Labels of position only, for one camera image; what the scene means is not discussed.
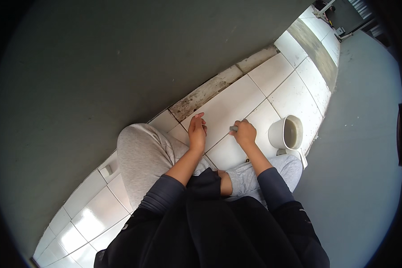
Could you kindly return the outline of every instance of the leg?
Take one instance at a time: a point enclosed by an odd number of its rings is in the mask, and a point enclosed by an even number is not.
[[[121,131],[117,142],[119,168],[134,209],[156,180],[187,150],[185,144],[148,124],[133,124]],[[198,176],[207,168],[208,162],[202,159],[194,175]]]
[[[301,161],[290,154],[270,157],[268,161],[277,169],[289,190],[293,192],[302,174]],[[243,196],[252,196],[265,205],[252,164],[244,163],[226,172],[232,183],[232,194],[229,201]]]

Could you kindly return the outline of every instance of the fingers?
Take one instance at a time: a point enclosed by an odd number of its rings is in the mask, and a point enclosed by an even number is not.
[[[201,124],[205,124],[205,120],[201,118],[203,115],[204,113],[194,115],[189,123],[189,128],[194,130],[196,127],[201,127]]]
[[[207,126],[202,125],[202,129],[204,130],[205,136],[207,137]]]

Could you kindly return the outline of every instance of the gray wall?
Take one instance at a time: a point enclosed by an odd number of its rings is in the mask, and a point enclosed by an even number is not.
[[[0,66],[0,208],[23,256],[123,127],[273,43],[309,5],[36,2]]]
[[[401,100],[397,62],[379,42],[357,31],[341,43],[336,92],[294,192],[333,268],[363,267],[395,215]]]

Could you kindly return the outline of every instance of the person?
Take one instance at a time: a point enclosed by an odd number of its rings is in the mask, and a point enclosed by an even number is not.
[[[329,267],[291,193],[302,172],[298,158],[266,158],[244,119],[229,134],[250,163],[214,171],[203,158],[203,115],[191,119],[189,147],[148,124],[120,133],[119,168],[137,209],[94,267]]]

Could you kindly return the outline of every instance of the tile grout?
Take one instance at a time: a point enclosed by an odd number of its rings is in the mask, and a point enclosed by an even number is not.
[[[267,100],[267,98],[265,98],[265,99],[262,99],[262,101],[248,114],[248,115],[246,115],[243,119],[246,119],[254,110],[256,110],[258,107],[259,107],[259,105],[261,105],[265,100]],[[221,140],[223,140],[227,135],[229,135],[229,132],[227,133],[227,134],[225,134],[225,136],[223,136],[222,138],[220,138],[220,140],[218,141],[218,142],[216,142],[211,148],[209,148],[204,154],[206,154],[207,155],[207,153],[211,150],[211,149],[213,149],[213,147],[215,147]]]
[[[284,81],[286,81],[288,78],[289,78],[289,76],[293,73],[293,72],[295,72],[296,71],[296,69],[293,69],[293,71],[270,93],[270,94],[268,94],[268,96],[267,96],[267,99],[268,99],[268,97],[269,96],[271,96],[271,94],[272,93],[274,93],[274,91],[276,91],[283,83],[284,83]]]
[[[298,75],[299,79],[301,79],[302,83],[304,84],[304,86],[307,88],[308,92],[310,93],[311,98],[313,99],[314,103],[316,104],[317,110],[319,111],[320,115],[322,116],[322,118],[324,118],[324,116],[322,115],[322,111],[320,111],[320,109],[318,108],[318,104],[316,102],[316,100],[314,99],[314,97],[311,94],[310,89],[307,87],[307,85],[305,84],[304,80],[302,79],[302,77],[299,75],[298,72],[296,72],[296,74]]]

